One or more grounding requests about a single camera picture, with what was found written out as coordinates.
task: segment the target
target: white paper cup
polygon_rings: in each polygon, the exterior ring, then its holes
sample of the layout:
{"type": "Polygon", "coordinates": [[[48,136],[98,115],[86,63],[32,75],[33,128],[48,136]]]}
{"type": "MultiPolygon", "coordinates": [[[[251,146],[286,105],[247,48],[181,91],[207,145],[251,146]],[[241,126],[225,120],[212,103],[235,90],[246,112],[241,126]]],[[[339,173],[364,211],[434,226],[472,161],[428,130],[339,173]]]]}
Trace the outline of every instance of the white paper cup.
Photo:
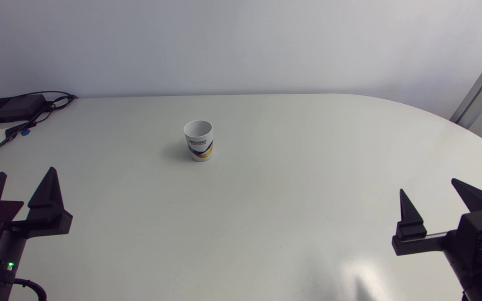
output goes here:
{"type": "Polygon", "coordinates": [[[213,151],[213,126],[206,120],[191,121],[183,127],[191,157],[195,161],[208,161],[213,151]]]}

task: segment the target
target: black power adapter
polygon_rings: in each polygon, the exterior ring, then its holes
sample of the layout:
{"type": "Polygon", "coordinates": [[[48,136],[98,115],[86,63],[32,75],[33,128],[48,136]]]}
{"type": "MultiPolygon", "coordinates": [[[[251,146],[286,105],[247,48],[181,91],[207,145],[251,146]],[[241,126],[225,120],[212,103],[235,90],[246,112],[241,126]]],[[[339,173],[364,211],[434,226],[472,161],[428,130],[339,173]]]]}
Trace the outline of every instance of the black power adapter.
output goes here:
{"type": "Polygon", "coordinates": [[[0,98],[0,123],[31,120],[47,103],[42,94],[0,98]]]}

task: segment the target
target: white table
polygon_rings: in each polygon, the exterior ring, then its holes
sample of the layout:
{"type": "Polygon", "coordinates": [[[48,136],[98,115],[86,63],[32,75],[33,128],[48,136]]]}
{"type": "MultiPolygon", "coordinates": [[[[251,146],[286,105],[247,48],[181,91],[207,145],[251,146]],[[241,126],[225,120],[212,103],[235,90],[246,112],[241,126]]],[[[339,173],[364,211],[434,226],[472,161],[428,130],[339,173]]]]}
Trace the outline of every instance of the white table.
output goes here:
{"type": "Polygon", "coordinates": [[[29,240],[18,277],[51,301],[459,300],[441,252],[390,242],[400,188],[430,233],[456,229],[450,179],[482,189],[482,139],[358,95],[79,99],[0,149],[4,199],[28,202],[50,166],[72,227],[29,240]],[[214,125],[207,162],[195,119],[214,125]]]}

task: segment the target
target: robotic arm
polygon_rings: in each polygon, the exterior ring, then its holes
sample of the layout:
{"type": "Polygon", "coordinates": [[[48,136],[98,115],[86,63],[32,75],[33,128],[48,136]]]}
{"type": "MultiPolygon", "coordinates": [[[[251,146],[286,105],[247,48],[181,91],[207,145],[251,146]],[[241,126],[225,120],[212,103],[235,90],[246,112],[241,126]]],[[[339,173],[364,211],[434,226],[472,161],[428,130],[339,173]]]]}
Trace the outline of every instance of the robotic arm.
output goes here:
{"type": "Polygon", "coordinates": [[[470,210],[459,227],[427,235],[421,215],[401,190],[401,221],[392,246],[396,255],[442,251],[464,290],[462,300],[482,301],[482,190],[457,179],[451,183],[470,210]]]}
{"type": "Polygon", "coordinates": [[[67,234],[73,217],[64,209],[55,168],[48,170],[29,201],[25,221],[12,221],[23,202],[1,200],[5,180],[6,174],[0,173],[0,301],[8,301],[14,283],[30,286],[45,300],[44,290],[36,283],[15,278],[23,248],[31,237],[67,234]]]}

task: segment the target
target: printed logo on cup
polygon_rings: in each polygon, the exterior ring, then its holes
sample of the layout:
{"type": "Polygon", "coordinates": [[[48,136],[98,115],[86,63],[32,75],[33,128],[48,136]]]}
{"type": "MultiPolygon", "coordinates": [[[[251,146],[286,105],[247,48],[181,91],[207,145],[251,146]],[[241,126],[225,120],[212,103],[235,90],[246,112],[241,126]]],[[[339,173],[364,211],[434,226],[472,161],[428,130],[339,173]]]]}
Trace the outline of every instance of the printed logo on cup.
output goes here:
{"type": "Polygon", "coordinates": [[[206,140],[203,140],[203,141],[192,141],[192,140],[189,140],[189,143],[190,143],[190,144],[193,144],[193,145],[202,145],[202,144],[206,144],[206,140]]]}
{"type": "MultiPolygon", "coordinates": [[[[198,145],[202,145],[206,143],[205,140],[198,141],[198,142],[199,142],[198,145]]],[[[208,156],[211,155],[211,152],[213,151],[213,141],[211,141],[207,149],[203,152],[198,152],[197,150],[194,150],[191,147],[189,147],[189,150],[191,151],[191,153],[195,154],[195,156],[197,156],[198,158],[208,158],[208,156]]]]}

